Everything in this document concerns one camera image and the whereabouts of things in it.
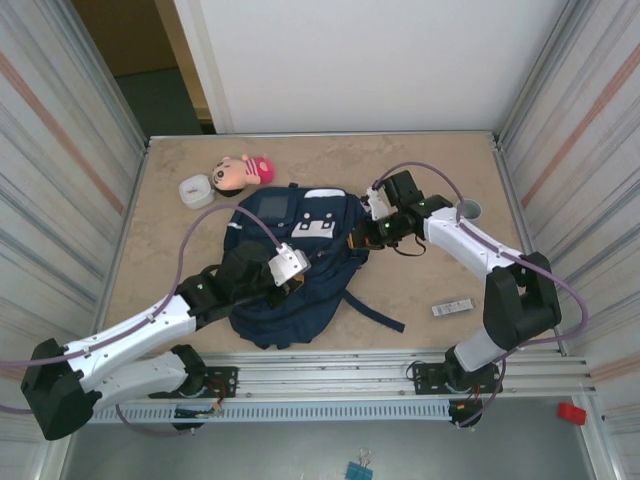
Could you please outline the navy blue backpack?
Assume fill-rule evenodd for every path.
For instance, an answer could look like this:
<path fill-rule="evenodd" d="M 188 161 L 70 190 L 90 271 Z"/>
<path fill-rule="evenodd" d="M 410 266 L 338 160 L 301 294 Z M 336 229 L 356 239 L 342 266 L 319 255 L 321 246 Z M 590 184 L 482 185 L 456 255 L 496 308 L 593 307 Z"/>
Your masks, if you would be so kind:
<path fill-rule="evenodd" d="M 369 256 L 347 244 L 351 230 L 367 216 L 357 196 L 338 188 L 269 187 L 255 191 L 239 206 L 256 215 L 277 240 L 303 251 L 310 263 L 302 285 L 282 304 L 271 307 L 263 300 L 232 310 L 231 327 L 242 339 L 262 349 L 309 343 L 328 326 L 343 301 L 393 331 L 404 331 L 403 323 L 347 291 Z"/>

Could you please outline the white square container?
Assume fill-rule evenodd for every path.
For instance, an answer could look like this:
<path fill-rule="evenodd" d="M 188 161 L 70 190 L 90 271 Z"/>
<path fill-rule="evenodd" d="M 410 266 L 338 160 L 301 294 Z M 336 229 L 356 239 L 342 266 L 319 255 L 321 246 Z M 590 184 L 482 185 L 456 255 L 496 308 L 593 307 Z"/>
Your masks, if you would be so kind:
<path fill-rule="evenodd" d="M 180 183 L 179 196 L 186 207 L 197 210 L 214 201 L 214 190 L 207 175 L 197 174 Z"/>

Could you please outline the plush doll with pink hat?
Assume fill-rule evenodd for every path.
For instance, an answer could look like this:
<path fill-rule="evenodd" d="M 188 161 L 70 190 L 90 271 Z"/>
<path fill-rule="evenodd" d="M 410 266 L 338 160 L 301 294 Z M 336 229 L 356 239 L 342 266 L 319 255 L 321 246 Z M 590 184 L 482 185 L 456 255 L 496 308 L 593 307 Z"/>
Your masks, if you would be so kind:
<path fill-rule="evenodd" d="M 224 197 L 240 194 L 245 188 L 271 183 L 275 178 L 275 167 L 264 156 L 240 158 L 224 157 L 211 174 L 213 189 Z"/>

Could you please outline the black base connector box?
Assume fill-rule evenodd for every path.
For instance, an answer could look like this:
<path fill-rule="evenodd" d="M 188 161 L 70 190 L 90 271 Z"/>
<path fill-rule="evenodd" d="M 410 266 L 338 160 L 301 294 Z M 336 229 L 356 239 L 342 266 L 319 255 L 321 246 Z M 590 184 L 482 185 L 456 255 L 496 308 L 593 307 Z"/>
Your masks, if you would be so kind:
<path fill-rule="evenodd" d="M 205 410 L 177 407 L 174 411 L 172 427 L 178 432 L 193 433 L 201 428 L 207 419 L 218 417 L 222 412 L 223 409 L 217 404 Z"/>
<path fill-rule="evenodd" d="M 450 423 L 460 428 L 474 427 L 482 418 L 482 408 L 480 400 L 450 400 Z"/>

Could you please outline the red plastic block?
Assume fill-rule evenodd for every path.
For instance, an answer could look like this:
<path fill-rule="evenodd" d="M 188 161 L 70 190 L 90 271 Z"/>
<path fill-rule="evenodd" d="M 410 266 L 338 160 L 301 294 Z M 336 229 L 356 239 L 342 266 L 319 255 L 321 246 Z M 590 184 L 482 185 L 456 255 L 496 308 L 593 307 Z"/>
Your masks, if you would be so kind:
<path fill-rule="evenodd" d="M 574 425 L 584 426 L 586 424 L 587 412 L 573 403 L 561 402 L 558 404 L 557 416 Z"/>

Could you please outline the aluminium front rail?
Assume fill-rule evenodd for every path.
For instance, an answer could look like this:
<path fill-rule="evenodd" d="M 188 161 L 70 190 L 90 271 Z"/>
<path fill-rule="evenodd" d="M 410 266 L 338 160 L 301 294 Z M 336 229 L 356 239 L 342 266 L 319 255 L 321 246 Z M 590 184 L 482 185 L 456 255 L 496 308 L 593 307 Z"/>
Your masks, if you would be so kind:
<path fill-rule="evenodd" d="M 237 399 L 387 400 L 417 395 L 408 378 L 411 364 L 444 359 L 441 350 L 264 351 L 205 355 L 189 367 L 172 353 L 133 362 L 94 353 L 70 365 L 83 389 L 101 393 L 103 403 L 174 390 L 193 393 L 208 366 L 239 369 Z"/>

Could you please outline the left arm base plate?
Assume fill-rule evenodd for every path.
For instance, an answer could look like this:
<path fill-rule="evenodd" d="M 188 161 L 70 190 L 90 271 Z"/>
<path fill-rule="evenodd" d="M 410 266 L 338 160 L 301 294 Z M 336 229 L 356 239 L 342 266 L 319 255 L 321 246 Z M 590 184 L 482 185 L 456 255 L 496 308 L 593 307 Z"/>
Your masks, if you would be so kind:
<path fill-rule="evenodd" d="M 179 390 L 149 394 L 151 399 L 226 399 L 236 396 L 239 369 L 233 366 L 208 366 L 201 387 L 193 393 Z"/>

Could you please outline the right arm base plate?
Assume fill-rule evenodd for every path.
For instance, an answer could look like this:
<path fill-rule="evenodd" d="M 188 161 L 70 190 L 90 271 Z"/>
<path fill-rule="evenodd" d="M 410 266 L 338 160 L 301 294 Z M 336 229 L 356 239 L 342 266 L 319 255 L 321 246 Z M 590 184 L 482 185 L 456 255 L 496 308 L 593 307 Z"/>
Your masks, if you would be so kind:
<path fill-rule="evenodd" d="M 408 378 L 413 382 L 417 395 L 463 395 L 491 393 L 500 378 L 496 365 L 489 364 L 467 372 L 455 362 L 414 362 L 410 365 Z"/>

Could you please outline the right corrugated enclosure panel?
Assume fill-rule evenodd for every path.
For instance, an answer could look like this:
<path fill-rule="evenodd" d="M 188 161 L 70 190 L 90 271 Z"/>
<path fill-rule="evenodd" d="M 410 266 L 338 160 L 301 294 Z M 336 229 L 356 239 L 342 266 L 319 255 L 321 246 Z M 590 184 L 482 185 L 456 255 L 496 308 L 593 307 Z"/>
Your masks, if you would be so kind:
<path fill-rule="evenodd" d="M 640 0 L 574 0 L 499 137 L 527 239 L 571 287 L 612 464 L 640 480 Z"/>

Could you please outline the corrugated enclosure panel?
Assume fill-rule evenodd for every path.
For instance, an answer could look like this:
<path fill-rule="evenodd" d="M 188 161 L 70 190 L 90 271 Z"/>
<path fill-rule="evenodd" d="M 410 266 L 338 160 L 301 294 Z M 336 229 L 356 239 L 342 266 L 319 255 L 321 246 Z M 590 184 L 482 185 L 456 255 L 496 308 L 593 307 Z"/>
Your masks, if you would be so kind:
<path fill-rule="evenodd" d="M 41 471 L 18 362 L 95 329 L 145 154 L 70 0 L 0 0 L 0 480 Z"/>
<path fill-rule="evenodd" d="M 499 137 L 527 239 L 571 287 L 612 464 L 640 480 L 640 0 L 574 0 Z"/>

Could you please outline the left corrugated enclosure panel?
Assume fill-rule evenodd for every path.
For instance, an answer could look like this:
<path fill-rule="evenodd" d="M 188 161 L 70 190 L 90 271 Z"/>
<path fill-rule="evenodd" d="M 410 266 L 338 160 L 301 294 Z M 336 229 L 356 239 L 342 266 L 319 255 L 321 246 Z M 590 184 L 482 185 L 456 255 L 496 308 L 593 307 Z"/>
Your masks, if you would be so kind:
<path fill-rule="evenodd" d="M 0 480 L 41 471 L 18 362 L 95 329 L 145 154 L 70 0 L 0 0 Z"/>

